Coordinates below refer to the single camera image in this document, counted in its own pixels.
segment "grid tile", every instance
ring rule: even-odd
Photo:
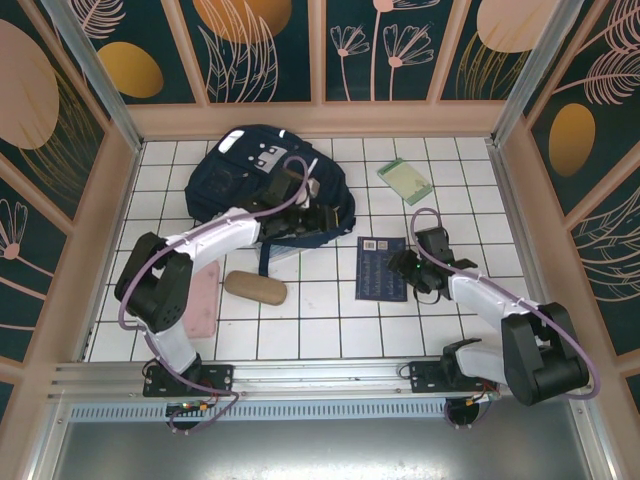
[[[528,296],[491,162],[479,150],[484,140],[324,138],[310,142],[341,162],[346,172],[357,202],[354,231],[321,249],[270,262],[270,276],[285,281],[288,290],[280,306],[258,304],[221,289],[216,334],[192,340],[202,358],[259,361],[439,355],[442,347],[460,340],[463,331],[467,337],[495,337],[497,332],[463,305],[446,299],[429,305],[436,299],[434,294],[419,294],[420,303],[411,289],[407,302],[355,299],[358,237],[406,238],[411,215],[421,207],[443,214],[456,258],[469,258],[515,295]],[[168,236],[193,227],[182,190],[207,148],[215,143],[146,145],[87,360],[145,361],[151,357],[141,333],[124,332],[117,325],[120,304],[113,295],[113,283],[140,235],[155,231]],[[377,176],[377,170],[396,155],[435,183],[434,192],[416,205],[403,202]],[[435,225],[435,217],[429,215],[417,221],[418,229]],[[232,270],[257,272],[254,248],[236,250],[219,261],[222,278]],[[126,319],[132,321],[128,314]]]

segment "blue booklet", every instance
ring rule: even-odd
[[[407,301],[406,282],[387,267],[391,256],[405,249],[404,238],[358,237],[356,300]]]

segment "green card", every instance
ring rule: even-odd
[[[416,204],[433,191],[433,186],[401,158],[378,170],[378,176],[409,205]]]

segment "purple cable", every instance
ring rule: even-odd
[[[191,233],[190,235],[187,235],[186,237],[181,238],[180,240],[176,241],[175,243],[172,243],[171,245],[167,245],[165,248],[163,248],[162,250],[160,250],[156,254],[152,255],[151,258],[149,258],[149,260],[147,260],[147,262],[142,266],[140,271],[138,273],[136,273],[136,275],[133,277],[133,279],[131,280],[131,283],[128,285],[128,287],[127,287],[127,289],[126,289],[126,291],[125,291],[125,293],[124,293],[124,295],[122,297],[122,302],[120,303],[120,308],[118,310],[118,324],[124,330],[140,330],[141,332],[143,332],[145,341],[147,342],[147,345],[149,346],[149,350],[151,350],[151,353],[153,353],[154,357],[158,360],[158,362],[164,368],[167,369],[167,371],[171,375],[173,375],[178,381],[180,381],[183,384],[187,385],[188,387],[194,388],[196,390],[200,390],[202,392],[207,392],[207,393],[211,393],[211,394],[217,394],[217,395],[220,395],[220,396],[233,396],[234,397],[233,400],[228,405],[226,405],[222,410],[220,410],[220,412],[218,412],[216,415],[214,415],[211,419],[207,420],[206,422],[200,422],[198,425],[196,425],[195,427],[191,428],[190,430],[177,430],[173,426],[173,418],[175,418],[175,417],[170,418],[170,425],[172,426],[173,433],[181,432],[184,435],[188,435],[189,432],[195,433],[196,431],[201,430],[202,428],[212,424],[218,418],[220,418],[222,415],[224,415],[227,412],[227,410],[229,410],[231,407],[233,407],[233,405],[235,405],[235,403],[239,400],[240,395],[237,392],[234,392],[234,391],[219,390],[217,388],[209,388],[209,387],[205,387],[204,385],[198,385],[197,383],[191,382],[190,380],[187,380],[186,378],[182,377],[178,372],[176,372],[173,368],[171,368],[171,366],[164,360],[164,358],[162,358],[162,356],[160,355],[160,352],[155,347],[153,342],[151,342],[151,340],[149,339],[149,336],[146,334],[146,329],[144,327],[141,327],[139,325],[130,326],[130,325],[127,325],[125,323],[124,314],[126,312],[127,304],[129,303],[129,300],[131,300],[131,295],[133,295],[133,291],[136,289],[136,287],[140,283],[140,280],[142,279],[144,274],[149,269],[151,269],[151,267],[160,258],[162,258],[163,256],[167,255],[169,252],[173,251],[177,247],[179,247],[181,245],[184,245],[187,242],[190,242],[190,241],[193,241],[193,240],[197,239],[202,234],[210,232],[211,230],[215,229],[216,227],[218,227],[219,225],[221,225],[223,223],[235,222],[235,221],[239,221],[239,220],[248,220],[248,219],[252,219],[252,218],[267,217],[269,215],[273,215],[275,213],[278,213],[278,212],[288,208],[289,206],[291,206],[298,199],[298,197],[305,192],[305,190],[307,188],[307,182],[309,180],[309,169],[308,169],[307,164],[305,163],[305,161],[302,159],[302,157],[300,157],[298,155],[291,156],[291,157],[289,157],[289,158],[287,158],[285,160],[284,166],[286,167],[292,161],[299,162],[302,165],[303,178],[302,178],[302,183],[300,184],[300,187],[298,188],[297,192],[291,198],[289,198],[286,202],[282,203],[281,205],[278,205],[277,207],[273,207],[273,208],[270,208],[268,210],[264,210],[262,212],[242,213],[240,215],[235,215],[235,216],[231,216],[231,217],[221,217],[220,219],[218,219],[218,221],[213,222],[211,225],[207,225],[206,227],[204,227],[202,229],[199,229],[199,230],[196,230],[195,232]]]
[[[445,270],[449,270],[450,272],[456,273],[458,275],[462,275],[463,277],[467,277],[467,278],[470,278],[471,280],[474,280],[476,282],[482,282],[485,285],[488,285],[489,287],[493,288],[494,290],[500,292],[502,295],[507,297],[512,302],[515,302],[516,305],[522,305],[522,307],[524,307],[529,312],[533,313],[536,317],[538,317],[540,320],[542,320],[546,325],[549,325],[551,328],[553,328],[558,333],[558,335],[560,335],[569,345],[571,345],[571,348],[573,348],[576,351],[576,353],[578,355],[580,355],[580,357],[582,357],[582,360],[584,360],[584,363],[587,365],[587,368],[589,369],[589,372],[591,373],[591,377],[593,378],[593,389],[589,393],[586,393],[584,395],[576,395],[576,394],[572,394],[572,393],[566,393],[564,396],[566,398],[570,398],[572,400],[590,400],[590,399],[594,398],[596,395],[598,395],[598,393],[600,393],[600,375],[598,374],[598,369],[596,368],[596,366],[593,363],[593,361],[589,358],[587,353],[578,344],[578,342],[576,342],[571,337],[571,335],[569,335],[567,332],[565,332],[560,327],[560,325],[555,323],[553,320],[551,320],[549,317],[547,317],[544,313],[538,311],[532,305],[529,305],[527,302],[524,301],[523,298],[516,297],[514,294],[512,294],[508,290],[502,288],[500,285],[496,284],[495,282],[491,281],[486,276],[484,276],[484,275],[475,275],[473,273],[470,273],[470,272],[467,272],[467,271],[460,270],[458,268],[452,267],[451,265],[447,265],[446,263],[441,262],[440,260],[435,258],[433,255],[429,254],[429,252],[427,252],[424,248],[422,248],[422,246],[418,242],[418,238],[416,236],[416,219],[423,212],[429,212],[429,213],[435,215],[436,218],[438,219],[438,226],[439,227],[442,226],[442,220],[440,218],[440,213],[437,212],[436,210],[434,210],[433,208],[420,208],[413,214],[413,216],[411,217],[411,228],[410,228],[410,231],[411,231],[411,238],[413,239],[413,243],[415,243],[416,247],[418,248],[418,251],[424,257],[428,258],[430,262],[434,263],[435,265],[438,265],[441,268],[444,268]]]

